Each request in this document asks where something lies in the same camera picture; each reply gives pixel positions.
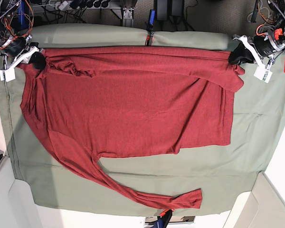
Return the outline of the red long-sleeve T-shirt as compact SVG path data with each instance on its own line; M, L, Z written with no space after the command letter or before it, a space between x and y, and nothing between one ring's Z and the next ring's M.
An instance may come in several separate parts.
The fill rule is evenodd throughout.
M20 108L47 152L76 175L148 207L198 209L201 189L140 192L98 161L229 145L245 71L228 56L180 47L48 48L44 69L19 65L26 77Z

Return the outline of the white power strip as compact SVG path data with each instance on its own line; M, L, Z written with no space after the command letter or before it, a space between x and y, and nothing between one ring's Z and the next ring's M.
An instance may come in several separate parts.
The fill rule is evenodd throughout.
M53 7L55 10L59 11L67 11L69 9L70 2L65 0L63 2L51 2L50 0L48 1L49 6Z

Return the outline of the orange black clamp top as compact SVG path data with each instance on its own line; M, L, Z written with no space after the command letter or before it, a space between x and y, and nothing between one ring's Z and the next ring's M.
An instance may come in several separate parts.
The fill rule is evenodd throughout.
M150 31L149 35L147 36L146 41L145 41L145 46L146 47L151 47L152 46L153 37L154 37L154 31Z

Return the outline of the green table cloth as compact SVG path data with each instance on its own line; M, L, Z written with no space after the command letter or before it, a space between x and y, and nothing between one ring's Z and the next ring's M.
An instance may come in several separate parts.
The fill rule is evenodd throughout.
M272 66L269 83L254 77L256 65L243 68L244 85L235 94L230 145L182 149L178 154L151 157L101 158L101 167L117 182L143 192L177 196L201 189L201 207L178 209L177 216L230 210L237 196L251 190L258 173L271 162L285 126L284 59L278 58ZM16 71L15 80L0 81L0 150L10 157L12 175L30 186L37 205L126 216L159 213L60 165L22 116L24 83L21 69Z

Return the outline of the white bin left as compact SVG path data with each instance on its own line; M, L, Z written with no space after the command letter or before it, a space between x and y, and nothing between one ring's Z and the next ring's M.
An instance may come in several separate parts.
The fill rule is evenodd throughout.
M0 161L0 228L41 228L29 185L14 177L10 158Z

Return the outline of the white bin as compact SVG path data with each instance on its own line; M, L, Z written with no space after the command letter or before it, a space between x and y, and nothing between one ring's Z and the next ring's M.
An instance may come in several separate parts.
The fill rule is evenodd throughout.
M41 228L29 185L14 177L10 158L0 161L0 228Z
M237 197L224 227L285 228L285 201L264 172L251 191Z

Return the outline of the white bin right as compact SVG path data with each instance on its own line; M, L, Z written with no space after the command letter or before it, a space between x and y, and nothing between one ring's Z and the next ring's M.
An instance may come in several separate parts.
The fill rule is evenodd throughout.
M264 172L251 191L237 197L224 227L285 228L285 201Z

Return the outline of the orange black clamp bottom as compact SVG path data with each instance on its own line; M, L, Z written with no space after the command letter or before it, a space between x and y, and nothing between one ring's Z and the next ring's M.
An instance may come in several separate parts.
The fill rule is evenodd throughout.
M153 228L166 228L172 218L173 212L173 209L167 209L160 213L157 220L154 222Z

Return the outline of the metal table leg bracket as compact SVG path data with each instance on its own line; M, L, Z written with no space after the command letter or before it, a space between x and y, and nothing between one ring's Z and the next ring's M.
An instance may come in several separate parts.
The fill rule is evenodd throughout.
M121 26L123 27L134 27L134 9L123 8L123 9L112 9L111 10L120 20Z

